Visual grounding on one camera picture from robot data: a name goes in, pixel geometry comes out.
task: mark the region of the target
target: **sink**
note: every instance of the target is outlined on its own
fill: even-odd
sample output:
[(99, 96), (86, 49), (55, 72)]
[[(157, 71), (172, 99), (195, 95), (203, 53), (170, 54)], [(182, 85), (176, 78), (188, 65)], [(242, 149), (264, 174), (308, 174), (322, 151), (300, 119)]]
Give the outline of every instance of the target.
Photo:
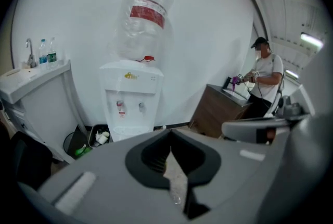
[(69, 60), (46, 71), (41, 71), (39, 67), (13, 69), (0, 77), (0, 98), (14, 104), (36, 87), (69, 69)]
[(226, 90), (226, 89), (224, 89), (223, 91), (226, 92), (226, 93), (231, 94), (233, 97), (236, 97), (239, 100), (247, 100), (245, 97), (243, 97), (242, 95), (237, 94), (236, 92)]

